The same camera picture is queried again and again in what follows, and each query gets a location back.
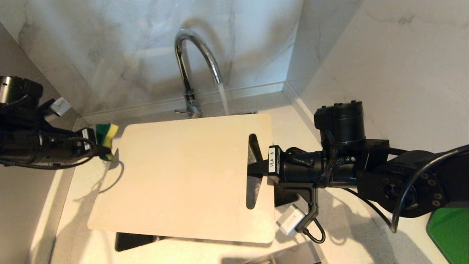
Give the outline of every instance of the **water stream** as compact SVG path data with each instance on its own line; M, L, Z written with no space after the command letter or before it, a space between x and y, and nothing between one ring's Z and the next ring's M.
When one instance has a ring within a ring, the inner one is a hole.
M225 95L225 88L223 87L223 83L218 84L218 91L220 92L221 100L223 102L223 109L225 110L225 116L228 116L229 111L228 111L227 96Z

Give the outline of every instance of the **chrome faucet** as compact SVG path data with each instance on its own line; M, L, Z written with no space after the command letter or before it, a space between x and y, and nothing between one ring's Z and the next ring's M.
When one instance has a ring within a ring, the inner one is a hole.
M190 29L181 29L176 34L176 38L174 39L174 50L176 52L176 58L179 64L179 70L181 71L181 77L184 82L184 85L186 86L184 98L186 99L187 108L186 110L176 110L175 112L189 114L190 118L199 118L202 116L202 112L200 111L200 108L197 104L197 100L194 95L194 89L190 87L189 78L187 77L184 61L182 60L181 44L185 39L194 43L194 45L196 45L196 47L200 50L200 52L204 56L205 61L209 66L210 73L212 73L213 80L216 84L221 83L221 75L220 70L218 69L218 64L215 58L213 57L212 52L207 47L202 38Z

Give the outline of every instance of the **cutting board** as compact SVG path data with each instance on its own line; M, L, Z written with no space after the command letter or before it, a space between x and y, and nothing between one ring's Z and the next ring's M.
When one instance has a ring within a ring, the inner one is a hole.
M121 164L107 172L88 228L271 242L274 196L267 177L255 207L246 207L251 134L256 134L265 159L272 144L268 114L127 126L119 143Z

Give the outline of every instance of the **sponge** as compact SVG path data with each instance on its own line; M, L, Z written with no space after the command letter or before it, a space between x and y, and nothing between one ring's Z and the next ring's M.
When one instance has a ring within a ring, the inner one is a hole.
M118 129L119 127L114 124L97 124L96 142L98 143L98 145L112 149L113 138L116 136ZM114 155L112 153L101 154L99 155L99 158L104 161L111 161L113 160Z

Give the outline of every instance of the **white marble backsplash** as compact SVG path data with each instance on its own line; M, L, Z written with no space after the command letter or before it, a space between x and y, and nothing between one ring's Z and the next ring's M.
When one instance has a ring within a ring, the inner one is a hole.
M0 22L80 114L182 98L174 36L206 41L229 89L285 81L302 0L11 0ZM187 44L198 94L217 91Z
M286 82L312 113L363 101L393 147L467 144L469 1L305 1Z

